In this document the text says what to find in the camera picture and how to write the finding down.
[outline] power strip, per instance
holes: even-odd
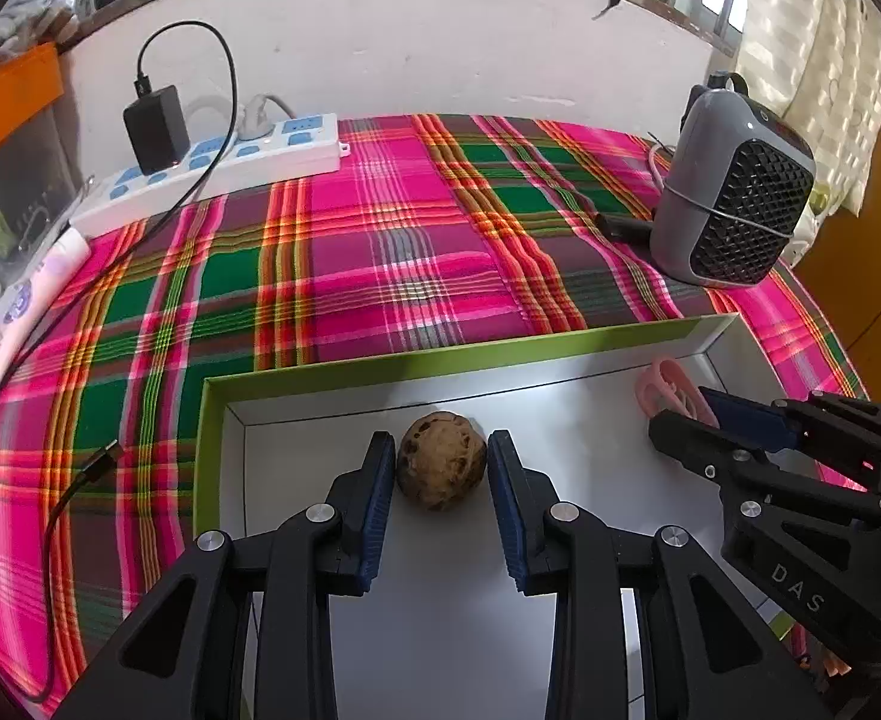
[[[144,175],[127,167],[101,181],[71,215],[70,223],[88,240],[163,214],[173,208],[223,145],[223,138],[193,143],[187,156],[168,170]],[[190,202],[275,181],[336,172],[350,146],[338,141],[336,116],[325,113],[277,122],[263,138],[234,138],[221,164]]]

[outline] orange plastic edge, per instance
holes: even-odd
[[[0,66],[0,144],[63,93],[53,43],[36,46]]]

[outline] curtain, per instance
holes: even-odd
[[[816,184],[789,252],[799,260],[826,215],[864,202],[881,123],[880,11],[871,0],[748,0],[736,71],[813,148]]]

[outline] colorful checkered fabric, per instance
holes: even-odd
[[[187,206],[1,395],[0,665],[26,689],[45,673],[47,512],[91,451],[127,450],[56,532],[48,712],[191,536],[208,376],[739,311],[789,394],[864,394],[786,268],[754,289],[702,290],[597,232],[597,210],[650,218],[644,141],[495,117],[341,130],[353,152],[339,172]],[[98,239],[55,310],[147,224]]]

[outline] brown round object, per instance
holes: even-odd
[[[486,445],[470,422],[450,412],[418,419],[397,454],[401,492],[432,512],[456,504],[483,478]]]

